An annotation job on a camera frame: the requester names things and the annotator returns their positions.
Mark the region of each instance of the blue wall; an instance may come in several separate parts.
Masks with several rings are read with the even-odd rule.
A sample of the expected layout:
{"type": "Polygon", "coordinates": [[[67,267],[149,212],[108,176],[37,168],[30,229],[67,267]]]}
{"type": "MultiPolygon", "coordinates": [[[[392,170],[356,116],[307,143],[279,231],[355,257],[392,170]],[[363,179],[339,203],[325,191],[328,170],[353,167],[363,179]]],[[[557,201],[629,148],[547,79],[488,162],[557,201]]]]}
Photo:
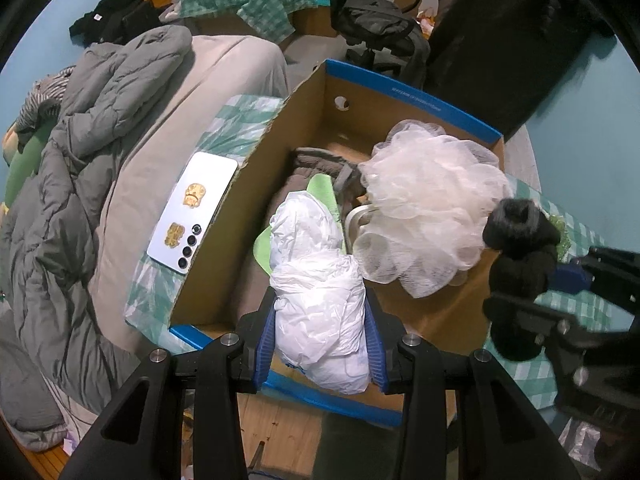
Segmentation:
{"type": "MultiPolygon", "coordinates": [[[[33,22],[0,73],[0,133],[14,122],[33,83],[76,62],[82,46],[69,38],[69,27],[100,0],[52,0],[33,22]]],[[[0,159],[0,200],[8,168],[0,159]]]]}
{"type": "Polygon", "coordinates": [[[544,195],[607,245],[640,251],[640,73],[622,45],[591,38],[527,129],[544,195]]]}

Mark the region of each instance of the green pillow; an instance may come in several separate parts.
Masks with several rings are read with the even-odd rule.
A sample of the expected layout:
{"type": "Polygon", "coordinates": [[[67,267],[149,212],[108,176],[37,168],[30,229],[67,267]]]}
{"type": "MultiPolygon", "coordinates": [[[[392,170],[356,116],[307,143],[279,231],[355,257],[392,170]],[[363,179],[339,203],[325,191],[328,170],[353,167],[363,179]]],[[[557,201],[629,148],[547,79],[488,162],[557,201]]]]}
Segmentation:
{"type": "Polygon", "coordinates": [[[22,153],[16,152],[14,158],[12,158],[11,164],[9,164],[9,175],[6,178],[6,187],[4,188],[4,204],[9,209],[11,209],[15,198],[20,193],[24,181],[34,172],[38,172],[40,155],[56,123],[55,119],[43,121],[33,133],[33,137],[25,145],[22,153]]]}

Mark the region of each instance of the striped cloth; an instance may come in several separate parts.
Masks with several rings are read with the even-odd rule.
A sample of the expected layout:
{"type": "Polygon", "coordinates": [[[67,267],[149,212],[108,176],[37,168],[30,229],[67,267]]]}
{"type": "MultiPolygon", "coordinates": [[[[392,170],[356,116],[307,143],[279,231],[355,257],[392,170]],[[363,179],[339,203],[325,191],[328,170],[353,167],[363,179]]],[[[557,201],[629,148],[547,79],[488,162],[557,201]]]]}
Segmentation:
{"type": "Polygon", "coordinates": [[[15,120],[18,148],[23,147],[31,139],[41,120],[58,118],[62,97],[65,95],[66,85],[74,68],[75,66],[63,68],[57,74],[47,75],[33,85],[15,120]]]}
{"type": "MultiPolygon", "coordinates": [[[[277,97],[232,97],[202,134],[195,151],[232,158],[239,164],[238,171],[242,171],[245,158],[260,142],[283,103],[277,97]]],[[[193,351],[191,345],[169,331],[174,301],[184,280],[183,274],[152,260],[145,251],[140,254],[124,308],[128,324],[172,354],[193,351]]]]}

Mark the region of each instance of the gray blanket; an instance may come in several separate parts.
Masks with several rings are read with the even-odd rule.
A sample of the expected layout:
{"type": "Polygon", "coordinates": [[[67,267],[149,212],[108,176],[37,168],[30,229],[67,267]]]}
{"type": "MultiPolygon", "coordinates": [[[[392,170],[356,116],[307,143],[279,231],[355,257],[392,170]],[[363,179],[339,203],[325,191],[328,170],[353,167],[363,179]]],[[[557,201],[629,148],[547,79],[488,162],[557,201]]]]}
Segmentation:
{"type": "MultiPolygon", "coordinates": [[[[0,287],[24,350],[13,345],[3,354],[18,363],[0,363],[0,382],[31,362],[79,404],[100,413],[136,368],[136,357],[110,343],[95,323],[86,288],[97,260],[94,230],[121,162],[137,141],[134,127],[190,49],[189,31],[167,25],[125,46],[95,45],[76,65],[39,172],[24,184],[0,230],[0,287]]],[[[0,332],[0,346],[10,343],[0,332]]],[[[35,412],[28,391],[10,391],[14,398],[0,398],[3,410],[35,412]]],[[[49,426],[56,423],[55,416],[42,418],[49,426]]]]}

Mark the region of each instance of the gold sticker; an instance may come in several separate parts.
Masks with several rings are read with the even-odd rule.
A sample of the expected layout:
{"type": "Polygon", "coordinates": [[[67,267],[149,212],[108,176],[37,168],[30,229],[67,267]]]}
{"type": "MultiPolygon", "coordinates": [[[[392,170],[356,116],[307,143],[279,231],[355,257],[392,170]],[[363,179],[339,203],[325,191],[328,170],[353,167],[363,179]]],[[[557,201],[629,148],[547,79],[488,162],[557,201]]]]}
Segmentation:
{"type": "Polygon", "coordinates": [[[190,184],[187,190],[184,192],[184,205],[188,205],[191,209],[200,205],[200,200],[207,192],[207,189],[202,184],[190,184]]]}
{"type": "Polygon", "coordinates": [[[172,222],[169,226],[168,231],[166,232],[166,238],[164,239],[164,244],[175,249],[180,244],[180,238],[184,234],[184,225],[177,224],[172,222]]]}

